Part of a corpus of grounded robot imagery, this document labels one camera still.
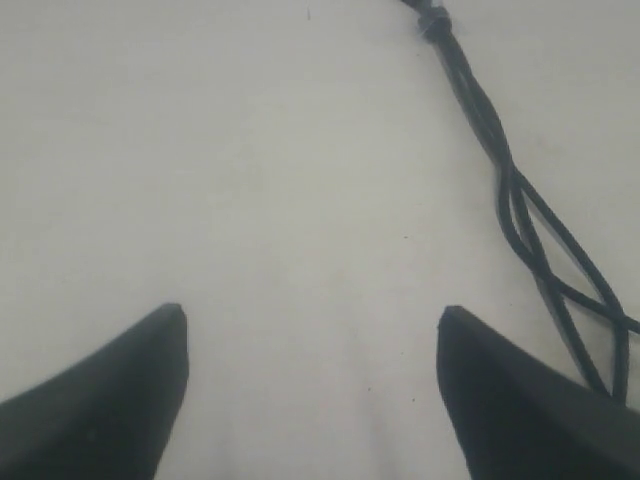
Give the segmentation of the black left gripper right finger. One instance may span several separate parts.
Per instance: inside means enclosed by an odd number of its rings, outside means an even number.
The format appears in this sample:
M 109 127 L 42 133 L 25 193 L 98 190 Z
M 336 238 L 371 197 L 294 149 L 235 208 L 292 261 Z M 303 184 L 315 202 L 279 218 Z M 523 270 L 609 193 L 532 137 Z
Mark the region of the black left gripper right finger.
M 437 381 L 473 479 L 636 479 L 639 414 L 567 379 L 460 306 Z

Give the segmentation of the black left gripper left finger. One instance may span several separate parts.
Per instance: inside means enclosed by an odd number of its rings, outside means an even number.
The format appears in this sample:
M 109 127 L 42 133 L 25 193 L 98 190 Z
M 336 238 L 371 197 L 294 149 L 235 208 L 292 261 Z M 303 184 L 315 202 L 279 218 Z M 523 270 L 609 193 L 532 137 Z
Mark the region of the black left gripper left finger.
M 182 307 L 164 304 L 1 404 L 4 479 L 152 479 L 189 378 Z

